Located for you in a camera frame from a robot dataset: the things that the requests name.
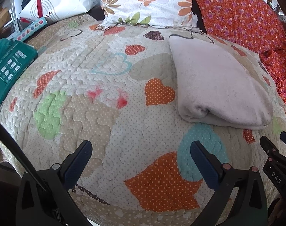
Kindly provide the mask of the heart-patterned quilt bedspread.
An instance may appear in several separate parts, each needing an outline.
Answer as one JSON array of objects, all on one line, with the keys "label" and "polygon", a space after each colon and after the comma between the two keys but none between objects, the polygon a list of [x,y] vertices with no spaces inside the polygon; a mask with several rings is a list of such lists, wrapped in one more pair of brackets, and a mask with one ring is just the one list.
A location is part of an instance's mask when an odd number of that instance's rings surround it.
[{"label": "heart-patterned quilt bedspread", "polygon": [[[71,196],[100,225],[190,225],[211,196],[191,159],[194,140],[234,168],[262,168],[268,137],[286,156],[286,105],[259,56],[237,44],[185,29],[116,26],[79,15],[48,26],[29,44],[38,58],[0,106],[0,123],[35,169],[62,162],[83,140],[92,156]],[[228,50],[269,94],[264,130],[191,124],[177,111],[169,37],[178,34]]]}]

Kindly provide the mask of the floral leaf-print pillow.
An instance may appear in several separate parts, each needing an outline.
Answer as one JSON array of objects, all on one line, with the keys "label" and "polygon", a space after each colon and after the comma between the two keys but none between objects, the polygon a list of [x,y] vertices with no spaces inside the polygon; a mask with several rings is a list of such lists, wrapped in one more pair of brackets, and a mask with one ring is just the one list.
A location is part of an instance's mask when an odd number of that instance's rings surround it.
[{"label": "floral leaf-print pillow", "polygon": [[116,24],[150,25],[154,27],[197,26],[192,12],[193,0],[101,0],[105,28]]}]

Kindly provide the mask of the white paper shopping bag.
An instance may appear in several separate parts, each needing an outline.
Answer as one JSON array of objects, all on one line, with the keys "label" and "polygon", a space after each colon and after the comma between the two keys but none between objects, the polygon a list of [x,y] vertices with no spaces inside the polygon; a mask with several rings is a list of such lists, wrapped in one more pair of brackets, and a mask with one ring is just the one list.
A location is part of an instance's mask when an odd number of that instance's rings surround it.
[{"label": "white paper shopping bag", "polygon": [[48,22],[57,22],[87,13],[97,4],[97,0],[30,0],[19,17],[29,21],[44,17]]}]

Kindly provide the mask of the light blue shapes box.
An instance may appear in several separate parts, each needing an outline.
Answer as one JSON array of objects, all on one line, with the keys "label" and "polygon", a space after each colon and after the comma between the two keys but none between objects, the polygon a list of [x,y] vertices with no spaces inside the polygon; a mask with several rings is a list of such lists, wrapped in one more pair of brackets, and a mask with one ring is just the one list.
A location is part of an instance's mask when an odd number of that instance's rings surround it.
[{"label": "light blue shapes box", "polygon": [[45,28],[48,25],[48,22],[45,17],[41,17],[38,20],[30,23],[25,29],[20,29],[17,21],[13,22],[14,31],[7,37],[8,40],[17,40],[24,42],[32,35],[37,33],[39,30]]}]

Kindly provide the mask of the red floral fabric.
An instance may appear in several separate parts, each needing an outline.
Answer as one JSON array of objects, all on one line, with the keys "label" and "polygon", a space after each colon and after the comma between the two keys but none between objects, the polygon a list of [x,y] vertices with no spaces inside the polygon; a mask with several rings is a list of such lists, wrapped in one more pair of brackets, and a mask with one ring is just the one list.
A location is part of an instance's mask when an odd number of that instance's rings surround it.
[{"label": "red floral fabric", "polygon": [[286,31],[263,0],[195,0],[208,34],[259,54],[286,104]]}]

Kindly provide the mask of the green printed package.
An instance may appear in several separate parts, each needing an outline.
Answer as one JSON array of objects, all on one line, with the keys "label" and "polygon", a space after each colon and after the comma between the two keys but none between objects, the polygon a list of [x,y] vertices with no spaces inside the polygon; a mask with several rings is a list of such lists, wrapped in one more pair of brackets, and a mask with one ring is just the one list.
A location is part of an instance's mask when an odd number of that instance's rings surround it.
[{"label": "green printed package", "polygon": [[0,106],[19,77],[38,56],[37,50],[31,45],[18,40],[6,39],[5,42],[8,48],[1,51],[0,57]]}]

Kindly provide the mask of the pale pink fleece garment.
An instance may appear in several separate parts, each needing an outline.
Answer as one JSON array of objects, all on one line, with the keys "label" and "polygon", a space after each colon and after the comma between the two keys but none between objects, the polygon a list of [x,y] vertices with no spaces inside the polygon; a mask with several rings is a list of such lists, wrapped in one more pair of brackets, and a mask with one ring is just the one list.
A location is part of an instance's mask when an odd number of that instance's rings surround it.
[{"label": "pale pink fleece garment", "polygon": [[268,92],[217,41],[171,35],[169,44],[183,119],[252,130],[271,123],[273,105]]}]

